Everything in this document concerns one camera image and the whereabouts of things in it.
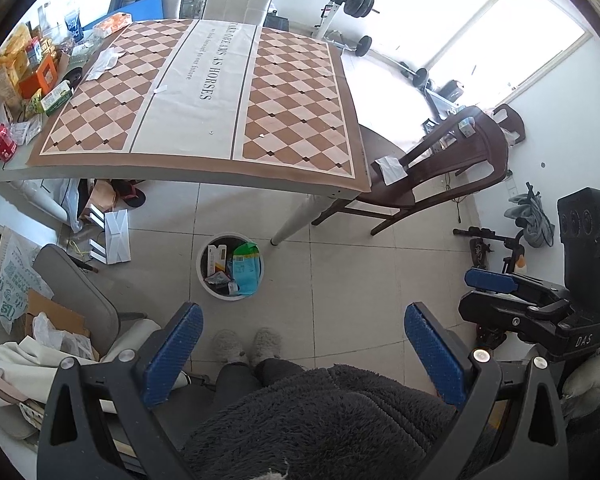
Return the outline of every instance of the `person's leg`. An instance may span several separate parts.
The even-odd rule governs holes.
[[[282,338],[278,332],[270,328],[261,328],[256,332],[251,366],[254,368],[253,374],[264,387],[304,371],[300,365],[280,358],[281,347]]]
[[[213,340],[216,359],[226,363],[216,380],[216,394],[211,405],[215,413],[242,397],[259,390],[262,384],[249,368],[248,359],[235,332],[221,330]]]

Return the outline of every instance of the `gray pants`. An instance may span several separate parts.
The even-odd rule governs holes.
[[[303,371],[300,365],[284,359],[265,359],[253,370],[245,363],[227,364],[220,370],[216,381],[211,414],[219,412],[251,392]]]

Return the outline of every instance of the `gray slipper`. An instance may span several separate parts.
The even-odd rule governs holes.
[[[282,336],[272,328],[261,328],[253,338],[251,366],[256,367],[264,359],[280,359]]]
[[[238,339],[237,333],[233,330],[221,330],[217,332],[212,345],[218,362],[249,363],[246,352],[242,348],[242,343]]]

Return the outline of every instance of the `blue gripper pad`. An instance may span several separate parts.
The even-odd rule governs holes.
[[[503,294],[512,294],[518,290],[518,284],[512,276],[491,272],[490,270],[469,269],[464,274],[464,282],[467,286],[490,290],[491,292],[501,292]]]
[[[161,404],[171,392],[203,328],[202,309],[192,304],[144,371],[142,402],[148,408]]]
[[[461,409],[466,401],[465,371],[416,304],[404,313],[404,332],[442,399]]]

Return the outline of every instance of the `person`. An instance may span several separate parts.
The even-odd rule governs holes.
[[[225,363],[208,418],[180,450],[195,478],[410,478],[456,409],[347,365],[304,370],[281,358],[282,338],[257,331],[250,355],[237,334],[213,339]],[[464,472],[488,451],[486,431]]]

